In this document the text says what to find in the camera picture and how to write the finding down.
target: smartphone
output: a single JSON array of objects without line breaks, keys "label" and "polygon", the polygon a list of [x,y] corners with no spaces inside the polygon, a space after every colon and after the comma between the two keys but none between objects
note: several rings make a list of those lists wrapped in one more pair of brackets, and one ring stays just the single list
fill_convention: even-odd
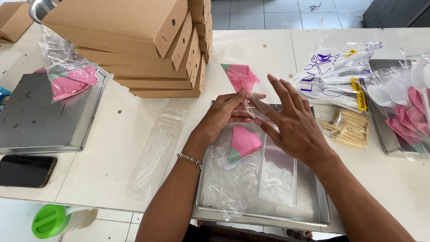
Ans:
[{"label": "smartphone", "polygon": [[37,155],[5,155],[0,160],[0,186],[46,186],[57,158]]}]

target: person's left hand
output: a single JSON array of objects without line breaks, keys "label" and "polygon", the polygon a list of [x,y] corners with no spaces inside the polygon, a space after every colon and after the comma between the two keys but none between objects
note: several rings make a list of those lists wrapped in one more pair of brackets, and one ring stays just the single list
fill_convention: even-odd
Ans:
[{"label": "person's left hand", "polygon": [[216,140],[221,129],[224,128],[227,123],[250,123],[254,118],[250,112],[245,110],[241,102],[245,97],[250,97],[251,94],[257,99],[266,97],[266,94],[260,93],[247,94],[245,88],[242,88],[238,93],[218,96],[206,115],[196,126],[192,135],[201,137],[201,139],[209,145]]}]

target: paper label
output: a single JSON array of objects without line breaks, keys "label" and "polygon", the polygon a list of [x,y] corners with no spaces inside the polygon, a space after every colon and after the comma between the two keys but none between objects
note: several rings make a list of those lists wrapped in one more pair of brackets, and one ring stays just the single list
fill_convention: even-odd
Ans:
[{"label": "paper label", "polygon": [[350,57],[352,54],[357,53],[356,50],[352,49],[349,54],[346,54],[345,57]]},{"label": "paper label", "polygon": [[225,156],[221,159],[222,165],[224,166],[225,171],[231,170],[233,168],[235,168],[236,166],[240,166],[241,164],[248,162],[252,160],[251,155],[246,155],[242,158],[240,158],[238,161],[234,162],[234,163],[230,163],[228,161],[228,156]]},{"label": "paper label", "polygon": [[368,111],[369,110],[369,96],[366,92],[361,89],[361,86],[366,87],[363,78],[351,78],[352,89],[357,92],[358,110]]}]

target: bundle of toothpicks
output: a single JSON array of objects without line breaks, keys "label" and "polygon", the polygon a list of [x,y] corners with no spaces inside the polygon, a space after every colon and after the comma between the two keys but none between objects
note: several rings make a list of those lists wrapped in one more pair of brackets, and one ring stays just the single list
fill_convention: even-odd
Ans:
[{"label": "bundle of toothpicks", "polygon": [[332,140],[365,149],[369,139],[369,118],[346,109],[336,110],[330,123],[319,121]]}]

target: yellow label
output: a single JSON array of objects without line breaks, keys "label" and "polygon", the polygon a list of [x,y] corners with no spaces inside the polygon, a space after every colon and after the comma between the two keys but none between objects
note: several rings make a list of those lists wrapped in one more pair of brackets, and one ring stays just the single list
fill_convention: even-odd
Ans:
[{"label": "yellow label", "polygon": [[359,78],[351,78],[352,89],[357,92],[357,101],[358,101],[358,110],[367,111],[367,107],[369,106],[369,100],[367,94],[363,92],[360,86]]},{"label": "yellow label", "polygon": [[345,57],[349,57],[349,56],[351,56],[352,54],[354,54],[354,53],[357,53],[357,51],[356,50],[351,50],[350,51],[350,53],[349,54],[347,54]]}]

